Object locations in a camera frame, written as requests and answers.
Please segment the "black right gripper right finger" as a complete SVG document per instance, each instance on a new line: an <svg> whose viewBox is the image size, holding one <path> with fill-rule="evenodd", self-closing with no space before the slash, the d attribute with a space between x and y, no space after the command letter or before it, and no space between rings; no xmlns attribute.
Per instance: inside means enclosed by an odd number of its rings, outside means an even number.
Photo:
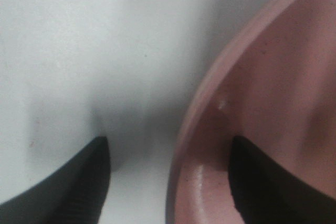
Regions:
<svg viewBox="0 0 336 224"><path fill-rule="evenodd" d="M228 179L244 223L335 223L335 199L295 177L243 136L233 138Z"/></svg>

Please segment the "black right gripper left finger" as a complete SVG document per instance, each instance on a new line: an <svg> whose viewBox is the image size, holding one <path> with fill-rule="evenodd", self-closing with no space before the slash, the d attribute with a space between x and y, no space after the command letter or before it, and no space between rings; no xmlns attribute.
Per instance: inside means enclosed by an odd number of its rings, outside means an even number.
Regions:
<svg viewBox="0 0 336 224"><path fill-rule="evenodd" d="M111 179L106 137L96 137L60 169L1 204L1 223L98 223Z"/></svg>

